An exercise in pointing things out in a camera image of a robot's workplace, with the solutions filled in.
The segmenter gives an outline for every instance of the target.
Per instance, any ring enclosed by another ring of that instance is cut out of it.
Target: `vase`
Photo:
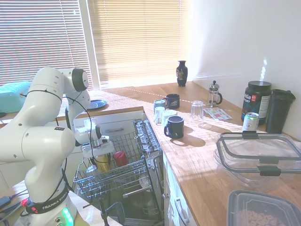
[[[180,87],[184,87],[187,82],[188,68],[185,66],[185,60],[179,61],[179,66],[177,67],[177,81]]]

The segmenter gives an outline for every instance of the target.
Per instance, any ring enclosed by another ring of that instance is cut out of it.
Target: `navy blue mug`
[[[180,95],[179,94],[168,94],[162,100],[166,100],[166,107],[169,109],[176,109],[180,107]]]
[[[184,118],[181,116],[170,116],[164,127],[164,134],[172,139],[180,139],[184,136]]]

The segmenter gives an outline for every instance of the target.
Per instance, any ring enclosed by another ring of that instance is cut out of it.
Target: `green led light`
[[[63,214],[67,223],[66,226],[73,226],[73,218],[67,208],[63,209]]]

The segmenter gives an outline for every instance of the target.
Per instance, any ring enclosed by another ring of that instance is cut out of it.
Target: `window blind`
[[[43,67],[92,78],[77,0],[0,0],[0,85],[31,81]]]
[[[188,0],[89,0],[88,8],[101,86],[176,82]]]

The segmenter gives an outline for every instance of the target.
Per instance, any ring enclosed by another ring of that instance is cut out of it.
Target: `cup handle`
[[[165,100],[165,107],[167,107],[167,98],[162,98],[162,100]]]
[[[169,137],[170,135],[167,134],[167,128],[168,128],[168,123],[164,127],[164,134],[165,134],[165,136]]]
[[[216,103],[217,105],[220,105],[222,103],[222,94],[218,93],[218,95],[220,96],[220,101],[218,103]]]

